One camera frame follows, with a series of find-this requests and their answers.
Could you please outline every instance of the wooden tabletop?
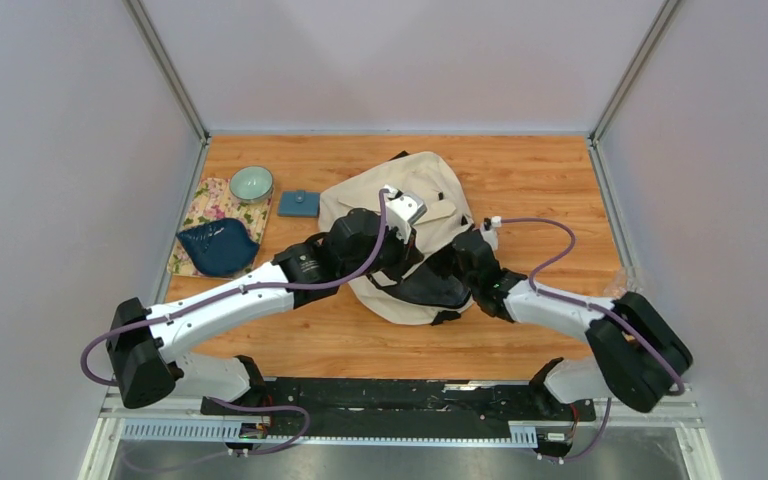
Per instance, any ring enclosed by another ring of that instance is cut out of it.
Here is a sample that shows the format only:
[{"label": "wooden tabletop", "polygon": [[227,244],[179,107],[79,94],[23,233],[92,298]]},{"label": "wooden tabletop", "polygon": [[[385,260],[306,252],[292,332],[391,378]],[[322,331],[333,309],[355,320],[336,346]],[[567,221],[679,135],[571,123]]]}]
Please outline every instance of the wooden tabletop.
[{"label": "wooden tabletop", "polygon": [[[539,216],[578,236],[575,250],[540,276],[542,283],[601,295],[619,268],[602,198],[581,137],[518,136],[225,136],[214,137],[203,178],[231,178],[262,165],[275,178],[256,264],[316,233],[316,219],[277,215],[282,191],[321,192],[393,157],[433,151],[463,184],[473,216]],[[499,230],[503,267],[528,273],[561,251],[566,234],[550,225]],[[167,301],[223,283],[173,277]],[[248,355],[266,376],[518,380],[555,357],[580,358],[587,345],[551,330],[510,324],[472,306],[439,326],[403,326],[366,309],[351,289],[299,310],[261,318],[213,338],[198,353]]]}]

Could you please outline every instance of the transparent plastic object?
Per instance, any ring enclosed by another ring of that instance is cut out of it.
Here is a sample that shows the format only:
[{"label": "transparent plastic object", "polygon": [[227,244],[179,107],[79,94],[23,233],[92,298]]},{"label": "transparent plastic object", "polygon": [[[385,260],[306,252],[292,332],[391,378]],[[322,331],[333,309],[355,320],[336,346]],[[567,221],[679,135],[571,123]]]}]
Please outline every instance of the transparent plastic object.
[{"label": "transparent plastic object", "polygon": [[617,270],[614,279],[605,287],[602,295],[619,298],[625,292],[635,292],[645,295],[650,302],[655,301],[657,292],[652,277],[640,267],[624,267]]}]

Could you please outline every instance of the floral placemat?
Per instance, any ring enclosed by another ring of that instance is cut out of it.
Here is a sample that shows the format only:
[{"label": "floral placemat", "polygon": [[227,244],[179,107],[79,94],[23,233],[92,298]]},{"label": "floral placemat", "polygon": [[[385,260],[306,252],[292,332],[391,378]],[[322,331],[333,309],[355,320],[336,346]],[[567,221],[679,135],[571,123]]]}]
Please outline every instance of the floral placemat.
[{"label": "floral placemat", "polygon": [[[272,196],[266,200],[251,205],[242,203],[231,193],[230,182],[223,178],[206,178],[196,189],[193,201],[187,210],[187,217],[181,225],[181,230],[199,226],[203,223],[220,220],[222,218],[236,218],[243,222],[249,237],[255,243],[260,244],[263,232],[266,230],[266,220],[269,218],[269,209],[272,207]],[[249,265],[237,272],[236,277],[249,273],[254,268]],[[181,242],[175,240],[175,248],[166,264],[166,269],[173,275],[187,277],[205,277],[196,270],[190,256],[184,250]]]}]

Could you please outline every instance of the gray floor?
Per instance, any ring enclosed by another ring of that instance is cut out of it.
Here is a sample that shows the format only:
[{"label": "gray floor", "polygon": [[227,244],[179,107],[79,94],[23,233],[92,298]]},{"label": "gray floor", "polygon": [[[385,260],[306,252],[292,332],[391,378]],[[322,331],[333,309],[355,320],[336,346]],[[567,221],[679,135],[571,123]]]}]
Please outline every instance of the gray floor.
[{"label": "gray floor", "polygon": [[[577,448],[592,430],[579,429]],[[168,467],[222,451],[223,446],[189,442],[123,442],[119,454],[141,467]],[[504,448],[427,448],[302,445],[274,455],[221,457],[165,474],[139,473],[118,459],[111,480],[146,479],[305,480],[531,480],[610,478],[686,479],[672,429],[609,430],[587,458],[565,465],[538,461],[533,452]]]}]

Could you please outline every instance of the white vent strip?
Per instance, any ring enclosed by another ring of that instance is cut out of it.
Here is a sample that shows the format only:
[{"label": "white vent strip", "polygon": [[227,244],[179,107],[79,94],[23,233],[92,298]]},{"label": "white vent strip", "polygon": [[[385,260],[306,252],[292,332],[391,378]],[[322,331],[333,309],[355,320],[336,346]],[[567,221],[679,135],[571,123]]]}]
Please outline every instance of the white vent strip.
[{"label": "white vent strip", "polygon": [[[233,420],[128,419],[122,440],[172,440],[202,442],[239,442],[243,423]],[[416,446],[487,446],[535,448],[534,427],[511,425],[510,438],[405,438],[405,437],[304,437],[300,443],[319,445],[416,445]],[[272,435],[265,440],[246,439],[252,443],[281,443],[289,436]]]}]

